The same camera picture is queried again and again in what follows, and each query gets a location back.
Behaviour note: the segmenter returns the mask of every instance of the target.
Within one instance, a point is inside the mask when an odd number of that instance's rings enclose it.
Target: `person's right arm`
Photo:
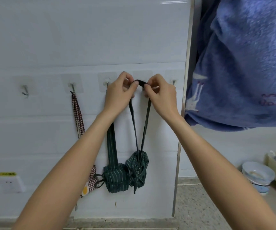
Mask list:
[[[176,90],[160,74],[145,85],[155,110],[169,124],[203,187],[233,230],[275,230],[276,215],[257,190],[178,113]]]

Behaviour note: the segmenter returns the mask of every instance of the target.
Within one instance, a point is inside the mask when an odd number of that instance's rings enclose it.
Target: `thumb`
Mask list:
[[[156,93],[154,92],[152,87],[149,84],[145,84],[144,89],[147,95],[149,96],[149,98],[151,99],[151,101],[153,101],[153,98],[155,98]]]
[[[131,84],[131,86],[128,88],[128,90],[126,91],[126,93],[128,93],[128,95],[132,96],[134,94],[134,92],[136,91],[138,85],[139,85],[139,81],[134,81]]]

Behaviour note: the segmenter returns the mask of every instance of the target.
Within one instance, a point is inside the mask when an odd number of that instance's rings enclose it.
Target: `white animal embroidery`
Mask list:
[[[202,75],[197,74],[197,73],[193,73],[192,78],[196,79],[196,80],[205,80],[205,79],[207,79],[207,77],[202,76]],[[196,109],[196,107],[197,107],[198,101],[200,100],[200,95],[201,95],[201,91],[202,91],[203,86],[204,86],[204,83],[200,83],[200,81],[197,83],[197,87],[195,89],[194,95],[186,101],[186,105],[185,105],[185,110],[186,111],[193,110],[193,111],[199,112]]]

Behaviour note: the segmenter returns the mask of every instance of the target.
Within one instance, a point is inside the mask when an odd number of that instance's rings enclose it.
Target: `plush blue fabric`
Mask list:
[[[198,38],[186,121],[218,131],[276,127],[276,0],[216,0]]]

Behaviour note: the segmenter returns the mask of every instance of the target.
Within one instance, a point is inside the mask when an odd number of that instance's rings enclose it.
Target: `metal hook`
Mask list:
[[[22,88],[25,90],[25,92],[22,92],[22,94],[24,94],[28,98],[28,96],[29,96],[28,86],[27,85],[22,85]]]
[[[74,89],[75,83],[70,83],[69,85],[71,85],[73,93],[75,93],[75,89]]]

